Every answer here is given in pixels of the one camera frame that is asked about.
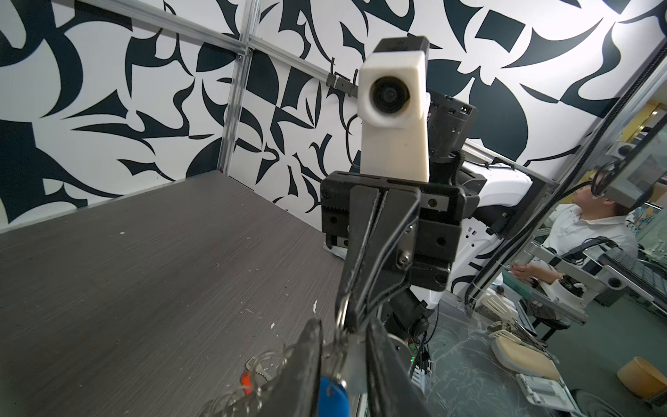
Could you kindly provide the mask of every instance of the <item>camera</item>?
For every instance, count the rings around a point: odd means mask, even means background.
[[[428,182],[429,41],[382,39],[359,69],[361,173]]]

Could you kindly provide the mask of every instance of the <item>gray wood surface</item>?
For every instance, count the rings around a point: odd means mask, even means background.
[[[0,415],[196,415],[308,318],[330,339],[322,242],[216,171],[0,234]]]

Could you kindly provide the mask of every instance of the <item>screw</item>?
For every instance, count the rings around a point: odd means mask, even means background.
[[[406,250],[398,254],[398,264],[401,266],[406,265],[410,261],[410,253]]]

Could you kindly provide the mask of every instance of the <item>man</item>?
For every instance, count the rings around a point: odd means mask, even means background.
[[[644,203],[651,196],[649,189],[636,204]],[[558,255],[565,254],[590,238],[605,237],[616,242],[627,254],[637,256],[638,244],[632,231],[625,226],[626,216],[632,209],[626,208],[606,197],[594,197],[590,185],[572,194],[574,204],[561,204],[545,222],[551,232],[542,244],[552,248]],[[545,262],[513,264],[510,272],[520,280],[531,277],[549,284],[562,278],[563,274]],[[537,308],[530,304],[528,313],[537,318],[557,318],[550,308]]]

